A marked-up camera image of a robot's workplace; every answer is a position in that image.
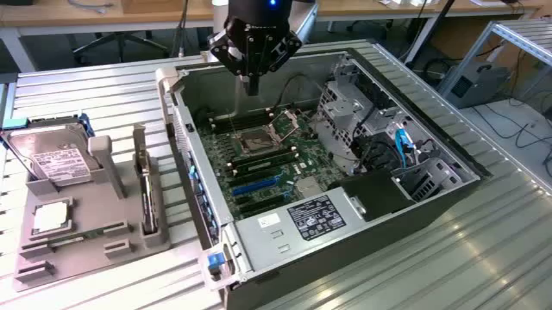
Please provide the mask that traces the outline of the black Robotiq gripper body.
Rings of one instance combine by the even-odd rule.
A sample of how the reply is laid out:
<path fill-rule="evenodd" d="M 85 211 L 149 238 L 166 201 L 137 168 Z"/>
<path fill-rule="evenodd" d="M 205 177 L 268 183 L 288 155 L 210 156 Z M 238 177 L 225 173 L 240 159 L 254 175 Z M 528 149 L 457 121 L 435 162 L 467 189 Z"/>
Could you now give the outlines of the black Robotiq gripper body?
<path fill-rule="evenodd" d="M 249 74 L 253 77 L 256 53 L 261 50 L 266 35 L 280 40 L 290 31 L 292 1 L 230 1 L 225 31 L 236 47 L 248 57 Z"/>

